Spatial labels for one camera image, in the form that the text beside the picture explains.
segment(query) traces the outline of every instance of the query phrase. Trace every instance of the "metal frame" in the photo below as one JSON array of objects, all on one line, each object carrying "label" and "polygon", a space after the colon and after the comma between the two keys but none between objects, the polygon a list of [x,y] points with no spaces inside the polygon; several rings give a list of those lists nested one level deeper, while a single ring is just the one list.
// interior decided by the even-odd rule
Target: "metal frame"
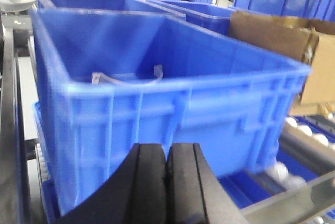
[{"label": "metal frame", "polygon": [[2,15],[4,30],[0,123],[0,223],[30,223],[30,195],[15,52],[15,30],[31,28],[26,17]]}]

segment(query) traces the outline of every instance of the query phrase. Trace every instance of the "cardboard box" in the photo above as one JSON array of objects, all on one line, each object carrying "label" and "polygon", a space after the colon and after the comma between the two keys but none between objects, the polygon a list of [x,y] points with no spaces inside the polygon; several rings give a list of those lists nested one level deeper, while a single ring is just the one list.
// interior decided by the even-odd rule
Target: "cardboard box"
[{"label": "cardboard box", "polygon": [[335,103],[335,23],[235,12],[229,36],[310,64],[300,106]]}]

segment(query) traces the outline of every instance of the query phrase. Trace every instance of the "crate rim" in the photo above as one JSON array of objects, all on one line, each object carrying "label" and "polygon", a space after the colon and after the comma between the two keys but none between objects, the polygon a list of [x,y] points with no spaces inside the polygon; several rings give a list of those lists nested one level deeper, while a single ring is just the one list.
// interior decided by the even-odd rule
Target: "crate rim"
[{"label": "crate rim", "polygon": [[[164,3],[166,6],[168,7],[173,7],[173,6],[176,6],[176,5],[173,5],[173,4],[170,4],[169,2],[174,2],[174,3],[194,3],[194,2],[187,2],[187,1],[174,1],[174,0],[147,0],[148,2],[150,3]],[[210,7],[217,7],[217,8],[222,8],[222,9],[228,9],[230,11],[236,11],[235,9],[233,8],[223,8],[223,7],[219,7],[217,5],[214,5],[214,4],[210,4],[210,3],[194,3],[196,5],[203,5],[203,6],[210,6]],[[181,9],[182,11],[184,12],[188,12],[188,13],[195,13],[195,15],[198,15],[198,16],[203,16],[205,17],[206,19],[228,19],[228,17],[225,17],[225,16],[212,16],[212,15],[209,15],[209,14],[205,14],[205,13],[202,13],[202,12],[199,12],[199,11],[195,11],[195,10],[192,10],[192,9],[188,9],[188,8],[184,8],[184,7],[180,7],[180,6],[177,6],[177,8]]]},{"label": "crate rim", "polygon": [[[197,88],[209,88],[211,86],[217,87],[218,85],[227,85],[227,83],[244,83],[249,82],[250,78],[253,79],[253,81],[262,81],[265,77],[271,77],[271,78],[282,78],[283,74],[285,74],[285,77],[289,76],[297,76],[297,74],[301,76],[306,76],[308,73],[310,73],[311,67],[300,63],[298,61],[295,61],[289,57],[286,57],[284,55],[280,55],[275,52],[271,52],[272,57],[274,59],[279,59],[284,57],[285,62],[287,66],[290,66],[293,68],[292,70],[277,70],[276,72],[273,71],[262,71],[260,76],[260,71],[252,71],[248,73],[239,73],[239,74],[217,74],[217,75],[206,75],[202,76],[201,80],[199,80],[198,77],[191,76],[191,77],[173,77],[168,78],[166,80],[162,80],[159,84],[156,85],[131,85],[131,86],[116,86],[113,84],[99,84],[99,85],[93,85],[91,83],[84,83],[84,82],[78,82],[74,81],[70,78],[65,65],[61,61],[61,57],[58,53],[57,48],[55,47],[53,41],[51,40],[51,37],[49,35],[49,32],[47,31],[46,27],[44,26],[44,23],[42,22],[42,19],[38,13],[40,12],[66,12],[66,13],[74,13],[74,14],[81,14],[81,15],[87,15],[87,14],[94,14],[94,15],[105,15],[109,17],[113,16],[119,16],[119,15],[129,15],[129,16],[144,16],[144,14],[134,14],[132,12],[127,12],[125,14],[124,12],[116,13],[116,12],[109,12],[107,10],[104,11],[87,11],[87,10],[79,10],[76,11],[75,9],[70,8],[63,8],[63,9],[54,9],[54,10],[31,10],[30,15],[34,18],[36,25],[39,27],[38,30],[36,30],[36,37],[37,40],[44,40],[47,43],[44,43],[43,45],[50,45],[51,50],[48,50],[48,57],[45,58],[45,54],[43,55],[43,60],[47,62],[50,66],[57,66],[58,68],[54,68],[54,70],[48,69],[47,75],[50,78],[55,78],[58,80],[58,82],[53,82],[52,86],[55,88],[58,92],[63,94],[68,94],[70,96],[77,96],[78,94],[86,94],[88,96],[111,96],[113,93],[118,92],[120,94],[133,94],[134,92],[158,92],[159,90],[168,90],[168,91],[179,91],[179,90],[185,90],[190,89],[194,84],[197,85]],[[256,46],[252,46],[250,44],[238,41],[236,39],[229,38],[227,36],[223,36],[219,33],[207,30],[205,28],[202,28],[200,26],[194,26],[192,24],[189,24],[185,21],[182,21],[180,19],[166,16],[166,15],[154,15],[149,14],[149,16],[152,17],[164,17],[165,19],[175,20],[176,22],[182,24],[183,26],[193,27],[196,30],[200,30],[206,34],[210,34],[214,36],[215,38],[218,38],[222,41],[229,41],[233,44],[242,44],[244,46],[252,47],[255,49],[255,51],[267,51],[261,48],[258,48]],[[46,52],[45,49],[43,49],[44,46],[41,47],[42,52]]]}]

